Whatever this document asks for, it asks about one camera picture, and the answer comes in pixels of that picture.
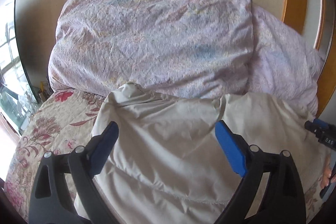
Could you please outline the person's right hand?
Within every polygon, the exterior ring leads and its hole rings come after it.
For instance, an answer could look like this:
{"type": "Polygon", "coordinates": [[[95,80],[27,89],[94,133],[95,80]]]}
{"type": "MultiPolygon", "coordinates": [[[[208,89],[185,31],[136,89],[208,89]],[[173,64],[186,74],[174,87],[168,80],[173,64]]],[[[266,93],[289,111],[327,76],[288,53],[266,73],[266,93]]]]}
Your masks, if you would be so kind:
{"type": "Polygon", "coordinates": [[[330,155],[328,155],[325,159],[322,180],[321,180],[321,189],[329,186],[331,183],[335,182],[335,175],[332,175],[332,170],[330,168],[330,155]]]}

